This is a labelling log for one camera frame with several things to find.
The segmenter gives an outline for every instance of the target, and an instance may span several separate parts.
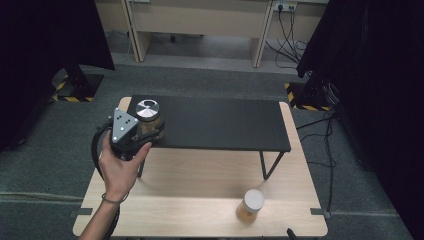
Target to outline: hand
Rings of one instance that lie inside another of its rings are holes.
[[[113,153],[109,137],[110,131],[103,139],[102,154],[99,160],[106,187],[105,198],[121,201],[134,186],[138,168],[145,160],[152,143],[146,143],[131,161],[123,161]]]

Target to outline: jar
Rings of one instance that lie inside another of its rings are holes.
[[[251,189],[247,191],[243,201],[237,207],[237,217],[248,223],[255,221],[259,210],[264,206],[264,202],[264,195],[259,190]]]
[[[136,113],[140,119],[140,128],[142,134],[147,134],[156,129],[159,125],[160,111],[159,104],[151,99],[146,99],[137,104]],[[159,138],[163,136],[163,131],[159,134]]]

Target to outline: black base with hazard tape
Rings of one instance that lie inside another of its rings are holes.
[[[65,77],[62,83],[56,88],[56,95],[53,99],[68,102],[91,102],[103,80],[103,75],[89,74],[86,75],[86,78],[87,85],[84,88],[76,88],[69,77]]]
[[[304,83],[286,83],[285,88],[289,97],[290,106],[292,108],[329,111],[330,106],[323,92],[313,97],[305,97],[303,95]]]

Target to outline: bracelet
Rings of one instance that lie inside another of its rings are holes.
[[[123,202],[127,199],[127,197],[128,197],[128,195],[129,195],[129,194],[130,194],[130,193],[127,193],[127,194],[125,195],[124,199],[122,199],[121,201],[112,201],[112,200],[109,200],[109,199],[107,199],[107,198],[105,197],[106,193],[103,193],[103,195],[102,195],[102,199],[103,199],[103,201],[108,202],[108,203],[112,203],[112,204],[121,204],[121,203],[123,203]]]

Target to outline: black tabletop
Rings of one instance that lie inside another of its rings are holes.
[[[278,101],[132,96],[128,113],[152,99],[165,121],[164,137],[155,147],[289,152]]]

